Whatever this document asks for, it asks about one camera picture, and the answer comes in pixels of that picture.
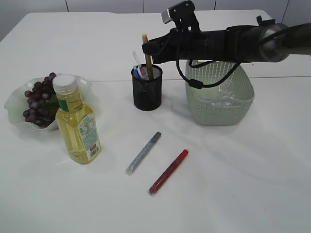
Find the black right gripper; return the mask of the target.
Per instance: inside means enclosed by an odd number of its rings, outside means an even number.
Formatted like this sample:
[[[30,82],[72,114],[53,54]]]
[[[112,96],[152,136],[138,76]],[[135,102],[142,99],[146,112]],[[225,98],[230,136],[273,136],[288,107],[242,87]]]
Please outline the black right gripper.
[[[201,59],[202,52],[196,43],[198,32],[180,32],[176,28],[162,37],[158,37],[142,45],[143,53],[150,55],[154,64],[162,64],[176,60],[179,52],[179,59]]]

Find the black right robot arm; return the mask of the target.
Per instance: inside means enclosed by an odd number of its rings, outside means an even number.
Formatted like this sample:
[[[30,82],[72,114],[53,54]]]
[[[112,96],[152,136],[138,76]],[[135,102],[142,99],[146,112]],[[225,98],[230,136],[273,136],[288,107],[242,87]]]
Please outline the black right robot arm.
[[[190,30],[176,28],[142,45],[155,64],[180,60],[278,63],[290,54],[311,53],[311,25],[288,27],[272,20],[258,25],[239,25],[225,30]]]

